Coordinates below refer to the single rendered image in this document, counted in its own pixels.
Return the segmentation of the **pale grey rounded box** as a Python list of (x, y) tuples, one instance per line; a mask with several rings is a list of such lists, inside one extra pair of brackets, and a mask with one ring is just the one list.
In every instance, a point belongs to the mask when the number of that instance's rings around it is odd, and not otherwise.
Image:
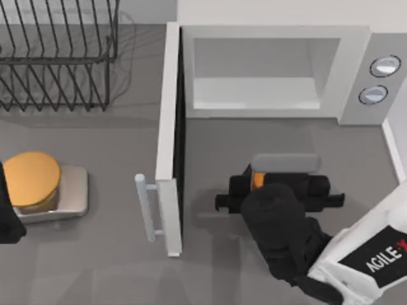
[(251, 161), (255, 172), (265, 173), (314, 173), (320, 165), (320, 157), (311, 153), (257, 154)]

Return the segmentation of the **pale microwave oven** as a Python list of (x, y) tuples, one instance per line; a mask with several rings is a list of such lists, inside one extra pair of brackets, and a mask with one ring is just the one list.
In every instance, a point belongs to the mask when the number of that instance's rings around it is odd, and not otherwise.
[[(191, 118), (333, 118), (380, 125), (407, 78), (407, 31), (368, 26), (184, 25), (187, 115)], [(371, 63), (395, 55), (386, 78)], [(364, 88), (388, 89), (364, 105)]]

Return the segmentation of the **white microwave door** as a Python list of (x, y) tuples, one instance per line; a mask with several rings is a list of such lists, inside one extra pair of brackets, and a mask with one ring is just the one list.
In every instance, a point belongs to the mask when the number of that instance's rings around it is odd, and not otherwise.
[(183, 190), (184, 110), (182, 30), (177, 22), (169, 22), (165, 33), (155, 171), (163, 236), (169, 257), (179, 257), (183, 251), (180, 193)]

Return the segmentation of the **round grey microwave knob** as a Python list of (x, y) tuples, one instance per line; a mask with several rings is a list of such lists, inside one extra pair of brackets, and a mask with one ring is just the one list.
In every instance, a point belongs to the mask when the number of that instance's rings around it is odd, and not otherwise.
[(384, 101), (388, 95), (385, 86), (378, 85), (364, 88), (359, 94), (359, 101), (364, 105), (375, 105)]
[(376, 78), (386, 78), (395, 74), (401, 68), (401, 59), (388, 55), (375, 59), (369, 68), (370, 74)]

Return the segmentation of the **silver square scale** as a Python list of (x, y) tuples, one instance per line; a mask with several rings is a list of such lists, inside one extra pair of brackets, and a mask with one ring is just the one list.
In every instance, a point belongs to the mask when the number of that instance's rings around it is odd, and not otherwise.
[(58, 221), (82, 217), (88, 211), (88, 171), (80, 166), (62, 165), (61, 180), (57, 189), (55, 208), (44, 212), (22, 213), (14, 207), (14, 212), (24, 224)]

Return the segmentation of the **jar with orange lid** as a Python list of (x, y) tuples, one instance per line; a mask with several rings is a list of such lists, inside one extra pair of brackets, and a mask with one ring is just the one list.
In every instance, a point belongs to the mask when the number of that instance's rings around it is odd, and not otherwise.
[(3, 162), (12, 207), (22, 214), (57, 209), (62, 169), (52, 155), (21, 152)]

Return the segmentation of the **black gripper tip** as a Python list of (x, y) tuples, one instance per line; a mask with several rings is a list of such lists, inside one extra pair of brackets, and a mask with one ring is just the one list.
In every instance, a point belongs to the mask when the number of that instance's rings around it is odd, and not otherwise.
[(26, 234), (26, 227), (11, 204), (3, 164), (0, 162), (0, 245), (17, 244)]

